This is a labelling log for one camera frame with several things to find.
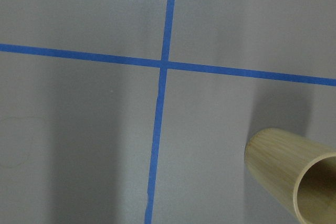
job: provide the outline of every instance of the gray surface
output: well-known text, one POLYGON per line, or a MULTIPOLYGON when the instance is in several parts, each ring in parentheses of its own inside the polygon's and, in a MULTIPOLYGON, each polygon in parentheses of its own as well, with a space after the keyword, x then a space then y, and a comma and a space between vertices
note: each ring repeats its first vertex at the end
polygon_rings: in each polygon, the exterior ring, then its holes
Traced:
POLYGON ((171 60, 335 78, 336 0, 176 0, 171 60))
MULTIPOLYGON (((176 0, 170 59, 335 78, 336 0, 176 0)), ((0 0, 0 43, 160 59, 166 0, 0 0)), ((159 70, 0 53, 0 222, 143 223, 159 70)), ((335 87, 168 71, 153 224, 297 223, 244 168, 336 147, 335 87)))
POLYGON ((159 59, 166 0, 0 0, 0 41, 159 59))
POLYGON ((158 70, 0 62, 1 223, 143 223, 158 70))
POLYGON ((244 169, 245 144, 274 126, 336 147, 335 88, 173 70, 166 91, 153 223, 297 223, 244 169))

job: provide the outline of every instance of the blue tape line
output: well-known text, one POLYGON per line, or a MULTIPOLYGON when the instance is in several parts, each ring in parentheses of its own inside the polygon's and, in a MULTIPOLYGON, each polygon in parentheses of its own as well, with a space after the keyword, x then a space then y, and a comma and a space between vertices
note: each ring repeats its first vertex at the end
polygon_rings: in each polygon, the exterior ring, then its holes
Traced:
POLYGON ((17 46, 8 44, 0 44, 0 51, 15 52, 18 54, 51 56, 67 59, 119 63, 119 64, 155 67, 155 68, 159 68, 162 65, 161 61, 159 60, 115 56, 115 55, 93 54, 90 52, 77 52, 77 51, 67 51, 59 49, 40 48, 40 47, 17 46))
MULTIPOLYGON (((166 7, 166 17, 163 32, 162 41, 162 53, 161 53, 161 63, 164 64, 169 60, 170 43, 172 36, 172 26, 173 26, 173 16, 174 16, 174 4, 175 0, 167 0, 166 7)), ((167 80, 167 69, 163 66, 160 68, 159 75, 159 92, 156 101, 155 110, 155 120, 153 129, 153 143, 152 152, 148 176, 148 202, 145 211, 145 224, 152 223, 153 217, 153 206, 154 206, 154 195, 155 195, 155 184, 156 184, 156 171, 158 169, 158 159, 159 159, 159 147, 160 147, 160 137, 161 137, 161 126, 162 126, 162 114, 164 106, 164 95, 166 89, 167 80)))
POLYGON ((313 77, 313 76, 301 76, 298 74, 275 73, 275 72, 266 72, 266 71, 239 69, 239 68, 226 68, 226 67, 171 62, 171 61, 165 62, 165 66, 168 69, 175 69, 175 70, 226 74, 230 76, 242 76, 242 77, 252 77, 268 80, 291 81, 291 82, 336 86, 336 79, 313 77))
POLYGON ((173 16, 174 16, 175 0, 167 0, 166 19, 163 32, 162 54, 161 60, 168 61, 170 40, 172 36, 173 16))
POLYGON ((160 147, 161 125, 162 125, 166 80, 167 80, 167 69, 161 68, 160 76, 159 76, 159 92, 157 95, 156 110, 155 110, 152 152, 151 152, 151 160, 150 160, 150 167, 149 167, 148 189, 147 189, 148 202, 147 202, 147 208, 145 212, 145 222, 144 222, 145 224, 152 223, 155 184, 156 184, 156 171, 158 169, 159 147, 160 147))
POLYGON ((276 72, 266 72, 266 71, 249 70, 249 69, 227 68, 227 67, 199 65, 199 64, 173 62, 173 61, 162 62, 160 60, 151 60, 151 59, 143 59, 143 58, 93 54, 89 52, 66 51, 66 50, 59 50, 59 49, 27 47, 27 46, 17 46, 17 45, 8 45, 8 44, 0 44, 0 51, 14 52, 18 54, 51 56, 51 57, 67 58, 67 59, 118 63, 118 64, 126 64, 126 65, 153 67, 153 68, 167 68, 167 69, 192 71, 192 72, 225 74, 225 75, 230 75, 230 76, 252 77, 252 78, 268 79, 268 80, 301 82, 301 83, 309 83, 309 84, 336 87, 336 79, 313 77, 313 76, 301 76, 297 74, 288 74, 288 73, 276 73, 276 72))

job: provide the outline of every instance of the wooden cylinder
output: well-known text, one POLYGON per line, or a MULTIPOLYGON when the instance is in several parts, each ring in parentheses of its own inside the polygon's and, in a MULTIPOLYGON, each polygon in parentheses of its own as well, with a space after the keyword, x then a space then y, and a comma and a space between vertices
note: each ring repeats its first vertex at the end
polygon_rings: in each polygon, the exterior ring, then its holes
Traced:
POLYGON ((336 149, 267 128, 247 144, 245 164, 302 224, 336 223, 336 149))

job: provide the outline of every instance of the wood grain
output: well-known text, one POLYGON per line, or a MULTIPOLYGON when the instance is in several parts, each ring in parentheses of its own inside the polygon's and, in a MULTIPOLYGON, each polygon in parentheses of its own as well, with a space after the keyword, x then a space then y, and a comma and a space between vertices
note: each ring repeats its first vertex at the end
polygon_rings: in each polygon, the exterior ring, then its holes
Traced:
POLYGON ((336 223, 336 149, 267 128, 247 144, 245 163, 300 223, 336 223))

